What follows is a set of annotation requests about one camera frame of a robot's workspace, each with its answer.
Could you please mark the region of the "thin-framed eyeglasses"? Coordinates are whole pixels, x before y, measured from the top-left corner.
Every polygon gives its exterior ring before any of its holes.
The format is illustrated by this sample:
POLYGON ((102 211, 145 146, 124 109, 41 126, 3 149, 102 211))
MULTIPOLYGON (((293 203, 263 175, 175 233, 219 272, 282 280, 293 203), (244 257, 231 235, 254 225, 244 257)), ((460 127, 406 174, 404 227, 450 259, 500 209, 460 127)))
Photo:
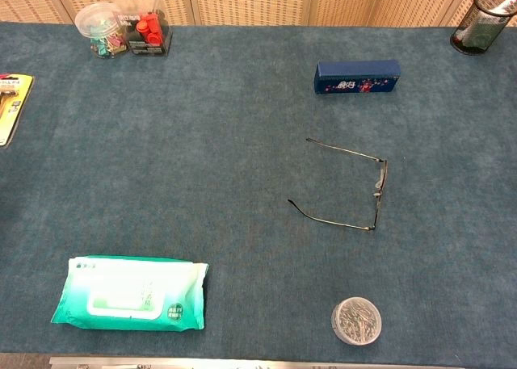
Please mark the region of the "thin-framed eyeglasses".
POLYGON ((341 227, 341 228, 355 229, 355 230, 364 231, 364 232, 374 231, 376 229, 377 221, 378 221, 379 215, 380 215, 381 201, 382 201, 382 197, 384 195, 384 188, 385 188, 385 183, 386 183, 386 178, 387 178, 387 173, 388 173, 388 168, 389 168, 388 161, 386 159, 383 159, 383 158, 380 158, 380 157, 375 157, 375 156, 372 156, 372 155, 369 155, 369 154, 366 154, 366 153, 360 153, 360 152, 357 152, 357 151, 354 151, 354 150, 351 150, 351 149, 346 149, 346 148, 339 147, 339 146, 336 146, 336 145, 330 145, 330 144, 324 143, 322 141, 319 141, 319 140, 316 140, 316 139, 313 139, 313 138, 310 138, 310 137, 307 137, 305 140, 308 141, 308 142, 312 142, 312 143, 314 143, 316 145, 320 145, 321 147, 325 147, 325 148, 328 148, 328 149, 333 149, 335 151, 339 151, 339 152, 342 152, 342 153, 348 153, 350 155, 355 155, 357 157, 366 158, 366 159, 368 159, 370 161, 374 161, 377 164, 381 164, 379 180, 376 182, 375 190, 372 193, 373 198, 376 200, 375 214, 374 214, 373 222, 372 222, 371 225, 360 226, 360 225, 342 223, 342 222, 338 222, 338 221, 326 220, 326 219, 323 219, 321 217, 317 217, 317 216, 313 216, 313 215, 308 214, 307 212, 305 212, 292 199, 287 198, 287 201, 302 216, 304 216, 304 217, 306 217, 306 218, 308 218, 310 220, 314 220, 314 221, 317 221, 317 222, 323 223, 323 224, 329 224, 329 225, 333 225, 333 226, 337 226, 337 227, 341 227))

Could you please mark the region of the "blue rectangular glasses case box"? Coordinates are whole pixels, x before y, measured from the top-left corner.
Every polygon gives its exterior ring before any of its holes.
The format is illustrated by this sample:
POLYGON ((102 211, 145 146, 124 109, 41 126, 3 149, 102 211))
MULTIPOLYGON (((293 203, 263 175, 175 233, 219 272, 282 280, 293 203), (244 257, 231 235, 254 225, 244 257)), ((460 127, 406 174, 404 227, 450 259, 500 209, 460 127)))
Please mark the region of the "blue rectangular glasses case box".
POLYGON ((391 92, 400 75, 397 60, 320 61, 313 88, 316 94, 391 92))

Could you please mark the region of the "woven wicker folding screen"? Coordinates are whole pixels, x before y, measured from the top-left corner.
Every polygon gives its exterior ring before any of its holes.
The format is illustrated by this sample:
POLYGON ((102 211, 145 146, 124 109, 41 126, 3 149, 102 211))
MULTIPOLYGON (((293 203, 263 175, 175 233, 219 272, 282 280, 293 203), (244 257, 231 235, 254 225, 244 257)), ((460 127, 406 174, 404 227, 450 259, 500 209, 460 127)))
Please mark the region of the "woven wicker folding screen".
MULTIPOLYGON (((94 2, 0 0, 0 22, 70 24, 94 2)), ((162 0, 173 25, 452 27, 473 0, 162 0)))

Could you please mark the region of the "round clear container of pins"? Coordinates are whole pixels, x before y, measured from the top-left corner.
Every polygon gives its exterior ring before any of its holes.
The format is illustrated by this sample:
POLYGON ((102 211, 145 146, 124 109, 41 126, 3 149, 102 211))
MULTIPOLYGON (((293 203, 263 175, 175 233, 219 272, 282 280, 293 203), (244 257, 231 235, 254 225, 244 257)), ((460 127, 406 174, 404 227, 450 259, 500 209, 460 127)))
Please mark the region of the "round clear container of pins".
POLYGON ((350 297, 337 304, 331 315, 335 335, 348 345, 366 346, 373 343, 382 330, 377 307, 363 297, 350 297))

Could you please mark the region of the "green white wet wipes pack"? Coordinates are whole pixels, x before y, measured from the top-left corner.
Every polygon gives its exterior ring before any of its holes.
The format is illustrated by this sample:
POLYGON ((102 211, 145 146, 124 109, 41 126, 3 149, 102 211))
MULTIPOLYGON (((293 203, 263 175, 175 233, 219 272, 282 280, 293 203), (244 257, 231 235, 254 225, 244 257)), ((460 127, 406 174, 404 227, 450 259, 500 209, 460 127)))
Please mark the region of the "green white wet wipes pack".
POLYGON ((51 322, 80 329, 201 330, 208 268, 173 258, 71 258, 51 322))

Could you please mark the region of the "clear box with red pieces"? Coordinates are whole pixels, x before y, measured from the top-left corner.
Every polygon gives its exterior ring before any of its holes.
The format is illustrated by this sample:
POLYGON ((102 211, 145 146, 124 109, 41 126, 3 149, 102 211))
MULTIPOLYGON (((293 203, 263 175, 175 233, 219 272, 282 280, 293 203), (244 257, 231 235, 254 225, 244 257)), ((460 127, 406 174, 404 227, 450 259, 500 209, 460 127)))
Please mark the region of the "clear box with red pieces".
POLYGON ((116 19, 134 55, 166 56, 172 30, 163 0, 115 0, 116 19))

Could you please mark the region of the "clear jar of binder clips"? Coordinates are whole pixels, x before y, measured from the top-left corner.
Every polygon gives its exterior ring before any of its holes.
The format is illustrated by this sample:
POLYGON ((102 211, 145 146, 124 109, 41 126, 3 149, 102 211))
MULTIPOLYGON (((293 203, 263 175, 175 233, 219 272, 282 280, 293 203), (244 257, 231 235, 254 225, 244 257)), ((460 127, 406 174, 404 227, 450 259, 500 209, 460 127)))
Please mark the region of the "clear jar of binder clips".
POLYGON ((114 58, 128 49, 117 22, 118 13, 114 3, 98 2, 85 6, 75 16, 76 28, 90 40, 90 50, 98 58, 114 58))

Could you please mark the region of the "yellow razor blister pack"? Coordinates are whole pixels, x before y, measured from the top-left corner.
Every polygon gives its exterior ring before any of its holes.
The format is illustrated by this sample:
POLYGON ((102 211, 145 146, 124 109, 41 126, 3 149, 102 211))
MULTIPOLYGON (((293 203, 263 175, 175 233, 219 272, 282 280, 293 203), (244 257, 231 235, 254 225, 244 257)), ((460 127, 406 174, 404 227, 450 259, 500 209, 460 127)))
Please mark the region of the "yellow razor blister pack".
POLYGON ((0 74, 0 148, 10 144, 34 81, 32 75, 0 74))

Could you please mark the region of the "black mesh pen holder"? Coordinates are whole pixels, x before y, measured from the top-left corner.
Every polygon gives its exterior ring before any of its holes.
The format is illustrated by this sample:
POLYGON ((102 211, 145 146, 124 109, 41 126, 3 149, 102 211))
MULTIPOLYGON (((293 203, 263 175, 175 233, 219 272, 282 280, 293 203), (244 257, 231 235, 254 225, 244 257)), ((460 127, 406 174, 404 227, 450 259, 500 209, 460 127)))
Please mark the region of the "black mesh pen holder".
POLYGON ((450 36, 451 46, 466 55, 485 53, 505 26, 517 15, 491 14, 489 9, 505 0, 473 0, 456 30, 450 36))

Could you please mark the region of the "red white marker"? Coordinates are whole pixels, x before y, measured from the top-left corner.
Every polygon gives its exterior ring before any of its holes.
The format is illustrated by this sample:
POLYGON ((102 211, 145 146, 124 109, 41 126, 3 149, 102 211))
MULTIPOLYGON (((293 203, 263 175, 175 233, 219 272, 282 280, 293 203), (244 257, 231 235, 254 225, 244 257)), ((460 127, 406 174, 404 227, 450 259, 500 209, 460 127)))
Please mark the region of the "red white marker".
POLYGON ((498 6, 489 9, 491 14, 508 15, 517 9, 517 0, 505 0, 498 6))

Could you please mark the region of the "silver metal table edge rail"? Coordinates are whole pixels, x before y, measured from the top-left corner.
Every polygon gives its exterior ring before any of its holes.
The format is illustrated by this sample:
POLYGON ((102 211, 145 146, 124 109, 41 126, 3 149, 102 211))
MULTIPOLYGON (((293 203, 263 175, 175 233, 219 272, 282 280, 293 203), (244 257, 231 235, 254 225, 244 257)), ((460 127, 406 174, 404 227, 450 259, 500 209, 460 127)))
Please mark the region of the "silver metal table edge rail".
POLYGON ((401 364, 320 363, 248 359, 52 356, 52 369, 465 369, 401 364))

